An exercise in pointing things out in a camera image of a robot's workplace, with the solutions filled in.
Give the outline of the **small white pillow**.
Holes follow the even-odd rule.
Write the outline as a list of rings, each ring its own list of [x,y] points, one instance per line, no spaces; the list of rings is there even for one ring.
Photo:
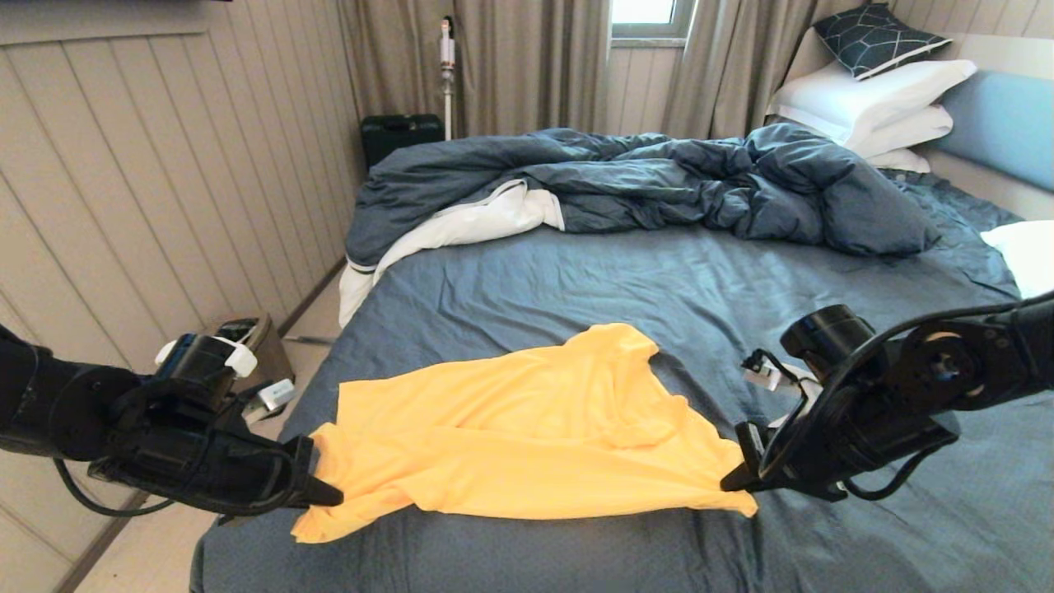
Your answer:
[[[918,174],[932,172],[932,166],[930,166],[928,159],[907,147],[895,149],[868,156],[866,157],[866,161],[874,169],[910,171]]]

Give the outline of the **brown metal trash bin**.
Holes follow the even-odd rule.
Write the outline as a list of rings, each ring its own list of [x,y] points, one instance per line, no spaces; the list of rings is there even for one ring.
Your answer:
[[[253,374],[234,380],[227,393],[218,399],[218,403],[226,404],[234,395],[248,390],[274,386],[286,379],[295,380],[295,372],[287,359],[285,347],[270,315],[253,314],[248,318],[223,320],[213,328],[212,334],[249,347],[257,359]]]

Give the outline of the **dark green hard case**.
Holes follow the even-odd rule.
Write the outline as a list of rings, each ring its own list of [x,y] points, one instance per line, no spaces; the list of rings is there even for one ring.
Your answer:
[[[366,116],[359,124],[359,135],[369,171],[396,150],[443,142],[445,125],[436,114]]]

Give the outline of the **dark geometric pattern cushion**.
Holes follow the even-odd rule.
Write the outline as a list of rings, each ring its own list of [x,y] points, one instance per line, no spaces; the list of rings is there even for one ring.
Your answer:
[[[855,80],[865,80],[925,60],[952,44],[952,39],[914,29],[886,3],[867,3],[837,12],[812,25],[836,63]]]

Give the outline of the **crumpled dark blue duvet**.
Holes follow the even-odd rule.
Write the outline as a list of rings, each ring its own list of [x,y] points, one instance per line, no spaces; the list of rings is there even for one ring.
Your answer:
[[[859,256],[915,255],[939,239],[922,209],[865,158],[800,125],[709,140],[553,129],[393,152],[357,193],[347,259],[379,266],[427,219],[482,205],[504,183],[552,194],[557,228],[568,233],[701,224]]]

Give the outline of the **narrow beige curtain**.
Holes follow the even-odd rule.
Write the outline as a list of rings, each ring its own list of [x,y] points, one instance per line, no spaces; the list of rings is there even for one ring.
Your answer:
[[[759,129],[812,25],[865,1],[697,0],[661,132],[709,139]]]

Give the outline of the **white stick vacuum cleaner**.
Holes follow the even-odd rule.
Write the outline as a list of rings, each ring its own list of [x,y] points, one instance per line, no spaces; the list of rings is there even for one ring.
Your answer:
[[[452,16],[441,19],[438,40],[441,94],[443,94],[444,138],[453,138],[453,86],[455,86],[456,40]]]

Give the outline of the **beige headboard frame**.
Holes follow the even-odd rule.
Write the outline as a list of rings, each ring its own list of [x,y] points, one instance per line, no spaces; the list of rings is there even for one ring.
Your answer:
[[[953,43],[939,54],[940,59],[968,59],[982,71],[1011,72],[1015,75],[1054,80],[1054,39],[991,36],[942,31]],[[831,53],[813,29],[804,34],[795,51],[783,82],[807,76],[827,67]],[[937,147],[919,147],[932,171],[976,198],[990,199],[1024,219],[1054,219],[1054,192],[1004,172],[976,164]]]

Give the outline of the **wide beige curtain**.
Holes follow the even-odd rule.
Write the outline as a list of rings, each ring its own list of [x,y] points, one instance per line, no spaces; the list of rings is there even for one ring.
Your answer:
[[[457,138],[605,124],[611,0],[338,0],[338,14],[362,117],[443,114],[451,16]]]

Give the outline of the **yellow t-shirt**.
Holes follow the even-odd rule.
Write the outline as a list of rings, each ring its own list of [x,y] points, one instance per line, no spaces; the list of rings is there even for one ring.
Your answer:
[[[407,507],[513,519],[625,516],[665,509],[759,510],[721,480],[743,461],[688,399],[655,374],[635,327],[590,327],[561,345],[445,362],[338,387],[313,432],[314,474],[343,493],[292,528],[332,543]]]

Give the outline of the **dark blue bed sheet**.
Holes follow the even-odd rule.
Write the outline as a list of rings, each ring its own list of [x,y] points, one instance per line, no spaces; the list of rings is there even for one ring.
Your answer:
[[[1016,296],[980,233],[1016,215],[934,174],[893,174],[941,233],[871,259],[670,226],[428,250],[380,279],[332,345],[284,437],[331,420],[343,381],[565,342],[625,322],[656,375],[719,431],[790,398],[743,381],[757,347],[846,304],[877,330]],[[337,543],[295,543],[290,511],[208,530],[191,593],[1054,593],[1054,394],[961,413],[959,440],[883,502],[784,491],[753,519],[672,510],[591,521],[491,521],[406,509]]]

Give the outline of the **light blue headboard pad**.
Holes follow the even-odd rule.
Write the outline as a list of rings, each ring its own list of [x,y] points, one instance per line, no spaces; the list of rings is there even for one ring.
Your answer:
[[[1054,80],[981,70],[941,105],[953,127],[934,149],[1054,193]]]

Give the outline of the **white duvet lining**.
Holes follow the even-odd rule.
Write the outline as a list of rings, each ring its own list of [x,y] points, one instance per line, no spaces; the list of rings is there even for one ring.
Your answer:
[[[421,251],[505,239],[539,226],[565,231],[557,194],[528,187],[526,180],[497,185],[485,199],[445,207],[403,234],[372,270],[347,263],[340,275],[338,327],[347,327],[385,271]]]

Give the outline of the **flat white pillow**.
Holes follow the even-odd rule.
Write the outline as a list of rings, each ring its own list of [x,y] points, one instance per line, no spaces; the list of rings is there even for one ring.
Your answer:
[[[872,131],[857,131],[841,146],[871,158],[899,149],[943,138],[954,129],[951,114],[942,105],[929,105],[893,123]]]

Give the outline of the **window with grey frame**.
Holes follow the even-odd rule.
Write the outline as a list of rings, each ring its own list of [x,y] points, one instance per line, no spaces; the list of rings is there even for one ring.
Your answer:
[[[697,0],[610,0],[613,41],[684,42]]]

